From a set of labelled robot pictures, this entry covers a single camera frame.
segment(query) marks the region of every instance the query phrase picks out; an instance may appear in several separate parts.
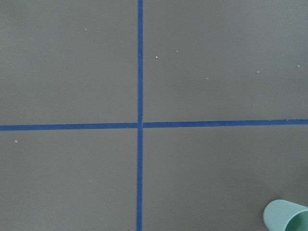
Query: mint green cup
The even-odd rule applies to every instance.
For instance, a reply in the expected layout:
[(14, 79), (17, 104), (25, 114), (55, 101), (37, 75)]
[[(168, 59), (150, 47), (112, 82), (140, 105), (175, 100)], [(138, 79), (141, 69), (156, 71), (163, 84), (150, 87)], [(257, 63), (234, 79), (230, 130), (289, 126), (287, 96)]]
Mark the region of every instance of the mint green cup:
[(263, 220), (269, 231), (308, 231), (308, 207), (275, 200), (264, 209)]

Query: floor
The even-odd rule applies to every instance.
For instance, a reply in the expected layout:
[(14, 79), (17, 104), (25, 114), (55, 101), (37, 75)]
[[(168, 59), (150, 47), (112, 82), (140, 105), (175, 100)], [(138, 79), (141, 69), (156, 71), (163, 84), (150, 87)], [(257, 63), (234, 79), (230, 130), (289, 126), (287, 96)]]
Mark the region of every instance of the floor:
[(266, 231), (308, 205), (308, 1), (2, 0), (0, 230)]

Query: blue painter's tape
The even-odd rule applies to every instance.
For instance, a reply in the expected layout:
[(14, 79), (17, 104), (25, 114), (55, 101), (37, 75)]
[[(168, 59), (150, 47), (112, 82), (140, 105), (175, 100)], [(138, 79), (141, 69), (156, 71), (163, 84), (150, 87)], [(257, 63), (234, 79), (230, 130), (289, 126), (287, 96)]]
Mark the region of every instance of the blue painter's tape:
[(137, 217), (136, 230), (142, 231), (143, 171), (143, 0), (138, 0), (138, 137), (137, 137)]
[(143, 127), (144, 128), (193, 128), (193, 127), (229, 127), (229, 126), (304, 125), (304, 124), (308, 124), (308, 119), (149, 122), (149, 123), (144, 123)]
[(0, 131), (137, 128), (137, 123), (0, 125)]

